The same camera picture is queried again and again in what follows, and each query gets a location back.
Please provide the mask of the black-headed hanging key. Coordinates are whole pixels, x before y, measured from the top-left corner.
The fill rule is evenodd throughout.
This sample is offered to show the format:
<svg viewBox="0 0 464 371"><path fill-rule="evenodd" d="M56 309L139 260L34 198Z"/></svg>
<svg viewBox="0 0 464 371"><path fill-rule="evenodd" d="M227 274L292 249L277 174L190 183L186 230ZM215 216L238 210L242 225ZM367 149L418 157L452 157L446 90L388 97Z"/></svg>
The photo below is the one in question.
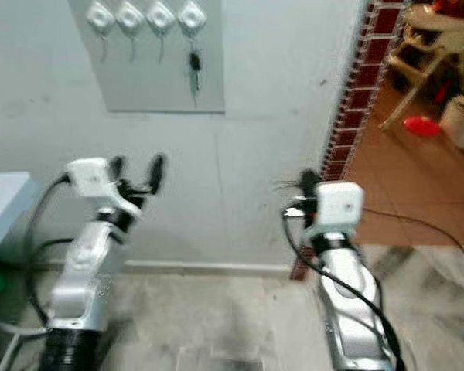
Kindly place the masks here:
<svg viewBox="0 0 464 371"><path fill-rule="evenodd" d="M200 54L197 49L190 50L187 54L187 63L189 64L189 91L192 95L193 105L197 107L198 95L200 95L200 71L203 69Z"/></svg>

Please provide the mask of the white bucket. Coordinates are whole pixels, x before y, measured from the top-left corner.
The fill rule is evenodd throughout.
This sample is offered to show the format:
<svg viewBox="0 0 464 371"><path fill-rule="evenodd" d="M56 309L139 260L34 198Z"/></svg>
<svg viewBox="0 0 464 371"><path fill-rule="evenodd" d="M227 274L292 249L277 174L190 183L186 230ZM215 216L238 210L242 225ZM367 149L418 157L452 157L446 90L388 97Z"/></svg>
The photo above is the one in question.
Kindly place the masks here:
<svg viewBox="0 0 464 371"><path fill-rule="evenodd" d="M457 95L447 103L439 126L445 136L464 151L464 95Z"/></svg>

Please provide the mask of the red tile wall trim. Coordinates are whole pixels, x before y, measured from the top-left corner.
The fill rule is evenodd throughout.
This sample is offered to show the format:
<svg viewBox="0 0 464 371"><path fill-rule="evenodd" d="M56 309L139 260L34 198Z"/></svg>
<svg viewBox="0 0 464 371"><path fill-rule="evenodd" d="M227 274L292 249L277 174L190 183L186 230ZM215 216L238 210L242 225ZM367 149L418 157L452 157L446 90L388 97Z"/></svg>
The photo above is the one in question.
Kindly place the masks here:
<svg viewBox="0 0 464 371"><path fill-rule="evenodd" d="M410 0L361 0L365 10L356 23L353 52L344 75L346 80L332 121L320 175L325 180L346 178L376 103L387 72L385 60L394 50L402 18Z"/></svg>

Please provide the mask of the white wall hook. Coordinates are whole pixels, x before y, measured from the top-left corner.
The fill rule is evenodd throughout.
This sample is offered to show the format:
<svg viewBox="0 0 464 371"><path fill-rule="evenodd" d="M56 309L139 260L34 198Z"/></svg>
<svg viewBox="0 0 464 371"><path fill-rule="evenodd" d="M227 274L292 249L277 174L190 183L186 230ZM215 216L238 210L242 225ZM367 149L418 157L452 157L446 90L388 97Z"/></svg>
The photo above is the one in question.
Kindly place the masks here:
<svg viewBox="0 0 464 371"><path fill-rule="evenodd" d="M101 45L99 61L104 63L108 54L107 40L116 25L115 17L101 0L93 0L86 10L86 20L93 29L94 35L99 39L99 45Z"/></svg>
<svg viewBox="0 0 464 371"><path fill-rule="evenodd" d="M173 25L176 24L176 16L173 15L171 8L163 0L155 0L145 13L145 19L152 32L157 36L160 46L158 52L158 64L162 64L162 58L165 55L165 46L167 35Z"/></svg>
<svg viewBox="0 0 464 371"><path fill-rule="evenodd" d="M176 13L176 18L178 18L183 35L186 38L193 39L205 27L208 15L196 0L185 0L178 13Z"/></svg>
<svg viewBox="0 0 464 371"><path fill-rule="evenodd" d="M130 40L129 63L133 63L137 54L137 38L146 22L144 14L129 0L122 0L115 14L116 22L122 34Z"/></svg>

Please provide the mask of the red plastic object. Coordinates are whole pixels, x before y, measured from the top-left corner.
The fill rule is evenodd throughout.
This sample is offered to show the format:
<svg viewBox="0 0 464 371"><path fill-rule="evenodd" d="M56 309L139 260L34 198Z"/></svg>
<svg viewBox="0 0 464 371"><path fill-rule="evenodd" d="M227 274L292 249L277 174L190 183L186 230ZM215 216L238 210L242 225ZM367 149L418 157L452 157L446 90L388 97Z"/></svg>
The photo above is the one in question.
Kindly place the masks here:
<svg viewBox="0 0 464 371"><path fill-rule="evenodd" d="M417 137L437 137L443 131L439 121L435 121L428 116L408 117L408 119L402 121L401 126L409 134L417 135Z"/></svg>

